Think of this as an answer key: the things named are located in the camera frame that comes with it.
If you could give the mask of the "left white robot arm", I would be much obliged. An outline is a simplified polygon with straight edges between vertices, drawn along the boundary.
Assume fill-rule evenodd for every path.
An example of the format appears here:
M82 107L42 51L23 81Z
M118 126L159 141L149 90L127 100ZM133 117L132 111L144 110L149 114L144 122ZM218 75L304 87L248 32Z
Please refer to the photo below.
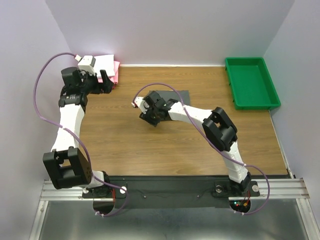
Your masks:
M44 153L43 163L56 189L80 187L85 194L105 198L114 193L105 171L94 171L88 151L80 141L81 124L89 94L109 94L113 82L105 70L97 74L77 67L61 71L64 86L58 100L60 120L55 142L50 152Z

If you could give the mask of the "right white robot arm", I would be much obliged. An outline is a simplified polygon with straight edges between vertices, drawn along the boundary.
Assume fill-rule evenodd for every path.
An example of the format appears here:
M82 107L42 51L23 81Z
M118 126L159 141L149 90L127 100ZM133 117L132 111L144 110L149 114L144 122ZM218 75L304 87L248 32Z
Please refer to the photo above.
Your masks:
M192 124L205 140L222 155L228 170L231 192L242 195L248 190L251 174L238 149L237 128L226 112L185 105L170 98L163 99L156 91L145 97L137 96L132 105L141 110L139 117L156 127L161 121L179 121Z

